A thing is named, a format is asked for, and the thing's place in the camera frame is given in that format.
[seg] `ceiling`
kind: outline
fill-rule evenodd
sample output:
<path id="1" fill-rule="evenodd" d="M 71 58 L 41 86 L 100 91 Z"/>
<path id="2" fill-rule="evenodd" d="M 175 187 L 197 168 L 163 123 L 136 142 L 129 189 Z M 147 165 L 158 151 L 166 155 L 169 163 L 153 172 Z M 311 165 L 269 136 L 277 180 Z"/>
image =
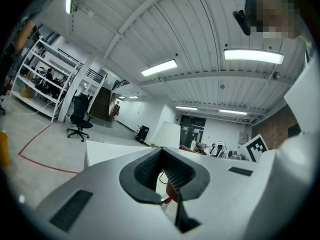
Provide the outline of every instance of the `ceiling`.
<path id="1" fill-rule="evenodd" d="M 54 0 L 43 23 L 101 62 L 129 86 L 119 95 L 168 96 L 175 105 L 197 107 L 190 115 L 254 124 L 283 103 L 301 73 L 305 44 L 246 36 L 233 17 L 245 0 Z M 281 65 L 225 60 L 224 49 L 281 53 Z M 142 71 L 175 59 L 178 67 L 150 76 Z M 274 80 L 273 72 L 281 77 Z M 246 116 L 219 109 L 247 111 Z"/>

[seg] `white metal shelving unit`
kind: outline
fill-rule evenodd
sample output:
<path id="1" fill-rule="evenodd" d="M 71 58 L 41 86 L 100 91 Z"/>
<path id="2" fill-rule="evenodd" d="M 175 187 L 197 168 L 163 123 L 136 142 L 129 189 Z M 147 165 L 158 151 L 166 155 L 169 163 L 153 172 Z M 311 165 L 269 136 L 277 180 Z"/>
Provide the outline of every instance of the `white metal shelving unit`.
<path id="1" fill-rule="evenodd" d="M 57 67 L 56 65 L 53 65 L 51 62 L 47 61 L 44 57 L 41 57 L 39 54 L 37 54 L 35 48 L 38 47 L 39 43 L 42 44 L 43 49 L 45 49 L 45 53 L 44 55 L 48 52 L 52 55 L 54 55 L 56 58 L 58 58 L 60 61 L 67 63 L 68 65 L 70 65 L 73 70 L 71 73 L 67 73 L 64 70 L 60 69 L 59 67 Z M 29 65 L 26 64 L 26 60 L 27 58 L 30 57 L 30 55 L 34 55 L 40 62 L 44 63 L 45 65 L 47 65 L 48 67 L 52 68 L 55 71 L 59 71 L 61 74 L 65 75 L 67 77 L 67 80 L 64 83 L 64 86 L 61 87 L 59 85 L 57 85 L 56 83 L 50 81 L 49 79 L 47 79 L 45 76 L 41 75 L 40 73 L 38 73 L 36 70 L 32 69 Z M 77 73 L 77 68 L 79 66 L 80 63 L 76 63 L 74 60 L 68 58 L 66 55 L 64 55 L 62 52 L 58 51 L 57 49 L 53 48 L 51 45 L 47 44 L 46 42 L 44 42 L 42 40 L 42 37 L 40 37 L 40 39 L 34 44 L 34 46 L 31 48 L 31 50 L 28 52 L 27 56 L 25 56 L 12 85 L 11 88 L 11 92 L 10 92 L 10 97 L 11 95 L 17 97 L 18 99 L 20 99 L 21 101 L 25 102 L 26 104 L 28 104 L 29 106 L 33 107 L 34 109 L 36 109 L 37 111 L 47 115 L 48 117 L 51 118 L 51 122 L 54 121 L 54 119 L 59 115 L 59 109 L 61 104 L 63 103 L 63 99 L 61 99 L 61 96 L 63 95 L 64 92 L 67 91 L 67 84 L 70 81 L 70 78 Z M 35 84 L 29 80 L 28 78 L 24 77 L 21 75 L 21 69 L 22 68 L 26 68 L 28 69 L 30 72 L 32 72 L 34 75 L 36 75 L 37 77 L 42 78 L 43 80 L 45 80 L 46 82 L 48 82 L 50 85 L 53 85 L 55 87 L 57 87 L 58 89 L 60 89 L 60 93 L 58 96 L 58 99 L 54 99 L 52 96 L 43 93 L 42 91 L 40 91 L 39 89 L 37 89 L 35 87 Z M 32 88 L 37 94 L 45 97 L 47 100 L 49 100 L 51 103 L 54 104 L 54 108 L 50 105 L 48 105 L 48 102 L 45 102 L 44 100 L 41 100 L 40 98 L 26 98 L 26 97 L 22 97 L 20 94 L 20 88 L 21 86 L 17 85 L 17 80 L 21 81 L 23 84 L 29 86 L 30 88 Z"/>

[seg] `cable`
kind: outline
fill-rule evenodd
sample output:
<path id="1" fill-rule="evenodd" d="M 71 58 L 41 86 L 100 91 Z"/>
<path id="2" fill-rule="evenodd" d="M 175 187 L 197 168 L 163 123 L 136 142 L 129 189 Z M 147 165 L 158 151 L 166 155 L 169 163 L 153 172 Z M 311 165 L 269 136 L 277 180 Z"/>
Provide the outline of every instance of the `cable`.
<path id="1" fill-rule="evenodd" d="M 50 101 L 47 105 L 45 105 L 43 108 L 41 108 L 41 110 L 45 109 L 51 102 L 52 102 L 52 101 Z M 20 113 L 14 112 L 14 111 L 12 111 L 12 110 L 11 110 L 10 112 L 12 112 L 12 113 L 14 113 L 14 114 L 16 114 L 16 115 L 19 115 L 19 116 L 28 116 L 28 115 L 35 115 L 35 114 L 39 113 L 40 110 L 38 110 L 38 111 L 35 112 L 35 113 L 28 113 L 28 114 L 20 114 Z"/>
<path id="2" fill-rule="evenodd" d="M 163 181 L 161 180 L 161 177 L 162 177 L 162 175 L 164 175 L 164 173 L 165 173 L 165 171 L 163 170 L 161 176 L 159 177 L 159 181 L 160 181 L 162 184 L 167 185 L 168 182 L 165 183 L 165 182 L 163 182 Z"/>

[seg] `black office chair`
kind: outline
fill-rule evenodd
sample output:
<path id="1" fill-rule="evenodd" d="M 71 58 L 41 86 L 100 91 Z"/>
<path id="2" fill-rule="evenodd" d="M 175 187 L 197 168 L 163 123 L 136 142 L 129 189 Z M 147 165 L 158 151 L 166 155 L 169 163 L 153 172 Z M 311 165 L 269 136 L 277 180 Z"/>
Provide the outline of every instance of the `black office chair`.
<path id="1" fill-rule="evenodd" d="M 70 119 L 71 119 L 71 122 L 74 125 L 76 125 L 78 129 L 75 130 L 75 129 L 68 128 L 66 130 L 67 132 L 69 130 L 73 132 L 67 136 L 68 138 L 70 138 L 71 135 L 77 134 L 77 135 L 80 135 L 80 137 L 82 138 L 81 140 L 82 142 L 85 141 L 85 138 L 83 137 L 83 135 L 85 135 L 89 139 L 89 135 L 82 132 L 81 130 L 89 129 L 93 127 L 93 124 L 89 122 L 89 120 L 92 118 L 91 116 L 88 116 L 88 121 L 84 120 L 90 101 L 91 101 L 91 98 L 88 98 L 88 96 L 84 94 L 80 94 L 79 96 L 76 96 L 74 98 L 74 110 Z"/>

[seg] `concrete floor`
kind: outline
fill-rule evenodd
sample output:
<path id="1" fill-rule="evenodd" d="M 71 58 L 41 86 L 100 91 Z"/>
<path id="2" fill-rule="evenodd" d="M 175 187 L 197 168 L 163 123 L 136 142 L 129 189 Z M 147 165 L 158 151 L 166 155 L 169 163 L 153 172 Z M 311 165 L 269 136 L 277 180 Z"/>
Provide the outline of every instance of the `concrete floor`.
<path id="1" fill-rule="evenodd" d="M 22 152 L 24 146 L 43 129 L 51 124 L 51 119 L 24 102 L 8 97 L 2 106 L 6 115 L 0 115 L 0 131 L 8 136 L 10 165 L 4 167 L 8 180 L 15 193 L 23 195 L 25 202 L 35 208 L 51 191 L 74 177 L 84 169 L 86 142 L 81 142 L 77 135 L 67 138 L 67 128 L 70 125 L 54 121 L 48 129 L 37 136 Z M 99 120 L 93 120 L 93 127 L 83 131 L 90 135 L 91 141 L 111 143 L 126 146 L 143 146 L 135 140 L 135 134 L 118 122 L 111 127 L 102 126 Z M 71 171 L 64 172 L 51 168 Z"/>

